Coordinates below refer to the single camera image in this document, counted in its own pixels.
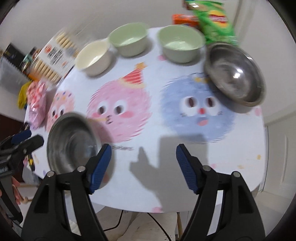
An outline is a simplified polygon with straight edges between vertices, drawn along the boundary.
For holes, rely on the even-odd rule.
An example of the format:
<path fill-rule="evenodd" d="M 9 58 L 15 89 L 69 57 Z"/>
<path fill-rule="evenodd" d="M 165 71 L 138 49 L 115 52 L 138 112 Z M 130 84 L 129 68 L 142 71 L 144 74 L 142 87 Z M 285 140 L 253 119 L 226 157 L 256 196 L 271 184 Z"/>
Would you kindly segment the person's left hand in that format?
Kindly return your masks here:
<path fill-rule="evenodd" d="M 16 201 L 17 205 L 20 205 L 23 202 L 23 197 L 18 190 L 18 187 L 20 187 L 20 182 L 12 176 L 10 177 L 10 180 L 11 180 L 11 184 L 12 184 L 12 188 L 13 188 L 13 193 L 15 196 L 15 201 Z"/>

